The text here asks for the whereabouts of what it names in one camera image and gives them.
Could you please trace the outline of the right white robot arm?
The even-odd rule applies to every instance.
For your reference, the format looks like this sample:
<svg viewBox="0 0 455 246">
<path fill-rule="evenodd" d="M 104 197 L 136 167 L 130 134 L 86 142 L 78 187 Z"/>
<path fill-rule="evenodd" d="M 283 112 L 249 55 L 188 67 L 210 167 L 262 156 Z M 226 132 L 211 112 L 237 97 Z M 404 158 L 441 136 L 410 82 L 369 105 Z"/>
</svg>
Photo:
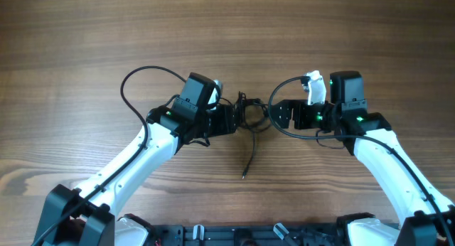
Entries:
<svg viewBox="0 0 455 246">
<path fill-rule="evenodd" d="M 369 113 L 358 71 L 319 71 L 298 76 L 305 100 L 268 101 L 271 124 L 281 133 L 317 129 L 315 141 L 336 139 L 373 175 L 399 219 L 397 228 L 370 213 L 337 219 L 336 241 L 342 245 L 453 245 L 454 203 L 440 193 L 401 147 L 390 123 Z"/>
</svg>

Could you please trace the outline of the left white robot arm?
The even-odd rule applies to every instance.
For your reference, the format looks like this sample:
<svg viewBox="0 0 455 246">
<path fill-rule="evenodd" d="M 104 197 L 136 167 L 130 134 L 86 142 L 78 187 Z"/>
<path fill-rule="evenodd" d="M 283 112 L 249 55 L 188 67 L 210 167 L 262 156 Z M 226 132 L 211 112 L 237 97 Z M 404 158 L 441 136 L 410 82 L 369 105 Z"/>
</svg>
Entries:
<svg viewBox="0 0 455 246">
<path fill-rule="evenodd" d="M 230 134 L 234 117 L 222 105 L 222 84 L 191 73 L 181 93 L 142 117 L 133 141 L 94 176 L 74 189 L 57 185 L 46 197 L 34 245 L 158 245 L 154 227 L 120 212 L 143 184 L 182 146 L 209 146 Z"/>
</svg>

